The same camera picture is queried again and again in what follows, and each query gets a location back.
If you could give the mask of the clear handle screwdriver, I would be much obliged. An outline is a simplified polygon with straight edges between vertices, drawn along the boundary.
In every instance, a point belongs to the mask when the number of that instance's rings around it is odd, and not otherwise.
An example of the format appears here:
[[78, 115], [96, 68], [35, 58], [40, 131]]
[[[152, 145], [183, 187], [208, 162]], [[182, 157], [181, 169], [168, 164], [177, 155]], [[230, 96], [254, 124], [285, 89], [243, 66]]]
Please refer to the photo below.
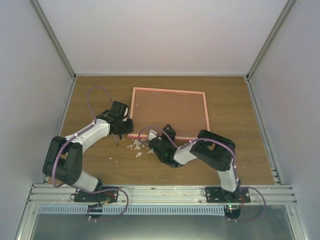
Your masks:
[[115, 135], [115, 134], [113, 134], [112, 136], [113, 136], [113, 139], [115, 141], [115, 144], [118, 146], [120, 144], [119, 137], [117, 135]]

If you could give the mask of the pink photo frame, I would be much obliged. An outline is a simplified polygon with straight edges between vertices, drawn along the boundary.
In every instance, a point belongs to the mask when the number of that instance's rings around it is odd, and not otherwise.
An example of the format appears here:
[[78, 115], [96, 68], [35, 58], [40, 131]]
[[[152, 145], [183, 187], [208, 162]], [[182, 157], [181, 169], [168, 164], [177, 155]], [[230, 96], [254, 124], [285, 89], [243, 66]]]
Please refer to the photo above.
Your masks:
[[151, 126], [163, 129], [169, 124], [176, 132], [178, 141], [193, 140], [200, 130], [210, 131], [206, 95], [201, 91], [134, 87], [129, 118], [134, 131], [128, 137], [147, 137]]

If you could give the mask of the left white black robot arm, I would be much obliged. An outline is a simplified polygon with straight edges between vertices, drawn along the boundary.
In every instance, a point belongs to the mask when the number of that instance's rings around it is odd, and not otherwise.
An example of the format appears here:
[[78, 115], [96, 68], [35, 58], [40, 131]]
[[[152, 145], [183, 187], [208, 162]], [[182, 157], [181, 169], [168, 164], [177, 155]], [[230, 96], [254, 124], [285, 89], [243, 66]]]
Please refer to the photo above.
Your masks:
[[103, 197], [103, 189], [99, 187], [99, 179], [83, 170], [83, 153], [93, 144], [109, 135], [127, 135], [133, 132], [134, 124], [128, 118], [128, 105], [114, 101], [111, 109], [107, 109], [94, 117], [93, 121], [83, 129], [65, 137], [55, 136], [49, 145], [42, 172], [56, 181], [76, 187], [85, 192], [92, 202]]

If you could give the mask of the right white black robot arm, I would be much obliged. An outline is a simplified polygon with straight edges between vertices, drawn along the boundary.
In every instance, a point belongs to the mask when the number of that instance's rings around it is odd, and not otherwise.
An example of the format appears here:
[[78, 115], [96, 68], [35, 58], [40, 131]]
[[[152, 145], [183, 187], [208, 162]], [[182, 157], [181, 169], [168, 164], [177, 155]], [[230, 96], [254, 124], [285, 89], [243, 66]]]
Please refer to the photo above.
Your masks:
[[161, 131], [162, 135], [158, 135], [151, 129], [147, 135], [148, 146], [160, 162], [171, 168], [180, 168], [199, 159], [217, 171], [222, 200], [228, 203], [239, 200], [240, 183], [235, 171], [236, 144], [232, 140], [202, 129], [197, 138], [177, 146], [174, 143], [176, 132], [169, 124]]

